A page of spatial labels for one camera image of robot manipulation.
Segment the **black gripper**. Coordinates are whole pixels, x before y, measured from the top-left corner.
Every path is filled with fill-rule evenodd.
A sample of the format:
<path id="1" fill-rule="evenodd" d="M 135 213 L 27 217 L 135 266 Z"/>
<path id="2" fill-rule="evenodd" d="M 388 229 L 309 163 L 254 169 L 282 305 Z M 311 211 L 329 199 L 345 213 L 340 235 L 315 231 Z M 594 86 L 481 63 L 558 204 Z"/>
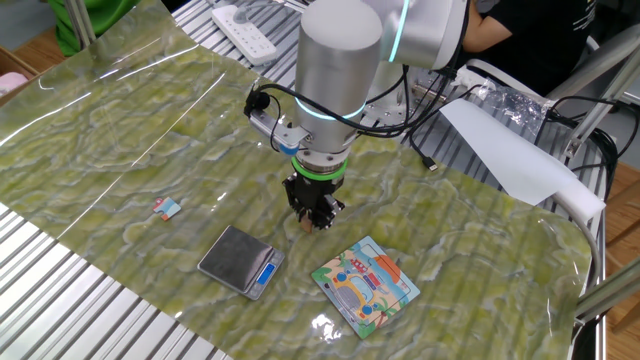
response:
<path id="1" fill-rule="evenodd" d="M 320 181 L 294 172 L 282 184 L 299 224 L 311 226 L 309 210 L 313 210 L 313 226 L 324 230 L 333 225 L 335 217 L 345 208 L 345 204 L 334 197 L 343 182 L 343 176 Z"/>

